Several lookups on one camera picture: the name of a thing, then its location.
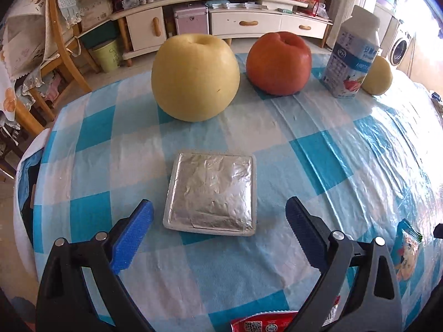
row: tablecloth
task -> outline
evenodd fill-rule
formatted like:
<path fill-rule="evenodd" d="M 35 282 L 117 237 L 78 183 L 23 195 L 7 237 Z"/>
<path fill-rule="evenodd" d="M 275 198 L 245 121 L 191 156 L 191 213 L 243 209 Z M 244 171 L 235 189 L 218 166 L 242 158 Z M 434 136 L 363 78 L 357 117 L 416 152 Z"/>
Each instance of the tablecloth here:
<path fill-rule="evenodd" d="M 335 99 L 320 83 L 329 56 L 313 55 L 297 95 L 275 98 L 254 88 L 237 55 L 238 93 L 224 112 L 201 123 L 164 113 L 150 72 L 105 86 L 62 109 L 47 142 L 35 195 L 34 250 L 41 277 L 58 237 L 89 240 L 127 217 L 142 198 L 154 222 L 120 278 L 143 315 L 162 331 L 229 331 L 257 312 L 297 310 L 319 272 L 309 266 L 286 219 L 298 196 L 328 227 L 393 245 L 407 218 L 423 235 L 417 265 L 402 292 L 405 326 L 441 276 L 443 130 L 426 89 L 402 72 L 379 97 L 362 90 Z M 257 160 L 257 227 L 252 237 L 167 230 L 162 225 L 172 163 L 180 149 L 245 151 Z M 109 320 L 90 270 L 98 314 Z M 353 280 L 349 270 L 342 294 Z"/>

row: tiled floor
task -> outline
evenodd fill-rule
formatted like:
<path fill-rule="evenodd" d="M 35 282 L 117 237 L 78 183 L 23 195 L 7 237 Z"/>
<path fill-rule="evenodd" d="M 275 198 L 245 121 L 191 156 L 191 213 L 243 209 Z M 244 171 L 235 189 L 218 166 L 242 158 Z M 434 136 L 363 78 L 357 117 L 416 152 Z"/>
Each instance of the tiled floor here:
<path fill-rule="evenodd" d="M 234 39 L 231 48 L 234 53 L 247 53 L 256 40 L 256 38 Z M 306 39 L 306 43 L 313 53 L 329 53 L 328 50 L 318 47 L 318 40 L 316 39 Z M 113 82 L 151 70 L 155 55 L 156 53 L 149 53 L 136 57 L 132 59 L 133 65 L 130 68 L 122 66 L 111 73 L 95 74 L 87 72 L 85 78 L 91 88 L 97 90 Z M 57 112 L 82 95 L 83 91 L 79 86 L 73 84 L 69 90 L 66 90 L 60 96 Z M 16 165 L 18 161 L 15 156 L 8 156 L 10 164 Z M 35 304 L 38 283 L 26 274 L 14 240 L 12 192 L 13 181 L 11 179 L 0 182 L 0 287 L 10 299 L 14 296 L 21 296 Z"/>

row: milk carton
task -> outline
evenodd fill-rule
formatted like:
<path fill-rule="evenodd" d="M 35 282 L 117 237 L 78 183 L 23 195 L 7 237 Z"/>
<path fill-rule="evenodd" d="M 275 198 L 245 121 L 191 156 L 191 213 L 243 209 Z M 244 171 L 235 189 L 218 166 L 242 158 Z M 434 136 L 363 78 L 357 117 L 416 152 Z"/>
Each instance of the milk carton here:
<path fill-rule="evenodd" d="M 322 82 L 334 97 L 353 98 L 380 47 L 380 19 L 355 5 L 352 17 L 342 23 Z"/>

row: trash can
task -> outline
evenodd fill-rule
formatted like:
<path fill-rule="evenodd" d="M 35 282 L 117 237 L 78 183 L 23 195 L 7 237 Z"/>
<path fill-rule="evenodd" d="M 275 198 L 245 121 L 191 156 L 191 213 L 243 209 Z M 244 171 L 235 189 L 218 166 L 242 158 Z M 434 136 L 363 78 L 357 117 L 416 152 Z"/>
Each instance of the trash can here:
<path fill-rule="evenodd" d="M 104 72 L 115 70 L 121 62 L 117 40 L 105 41 L 92 49 L 94 57 Z"/>

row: red snack package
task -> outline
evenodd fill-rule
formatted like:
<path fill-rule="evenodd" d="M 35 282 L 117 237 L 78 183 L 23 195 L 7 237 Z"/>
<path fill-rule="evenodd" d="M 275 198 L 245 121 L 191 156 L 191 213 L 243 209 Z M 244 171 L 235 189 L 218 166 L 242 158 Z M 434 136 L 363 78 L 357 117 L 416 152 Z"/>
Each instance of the red snack package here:
<path fill-rule="evenodd" d="M 335 318 L 340 296 L 337 296 L 324 325 Z M 262 312 L 246 318 L 231 321 L 232 332 L 283 332 L 291 323 L 298 311 Z"/>

